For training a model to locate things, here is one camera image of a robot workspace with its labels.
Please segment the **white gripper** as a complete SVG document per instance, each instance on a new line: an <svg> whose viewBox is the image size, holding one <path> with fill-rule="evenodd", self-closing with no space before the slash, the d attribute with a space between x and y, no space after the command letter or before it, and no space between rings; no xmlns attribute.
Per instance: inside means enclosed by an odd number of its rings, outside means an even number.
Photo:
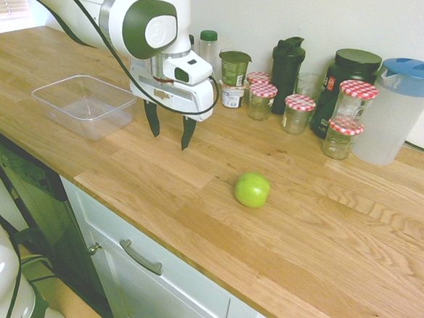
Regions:
<svg viewBox="0 0 424 318"><path fill-rule="evenodd" d="M148 60L129 59L129 71L147 94L161 103L167 110L185 115L183 118L181 148L185 150L191 142L196 123L210 118L213 113L214 89L209 79L189 86L178 81L160 83L150 74ZM160 124L157 105L146 99L144 111L152 135L158 137Z"/></svg>

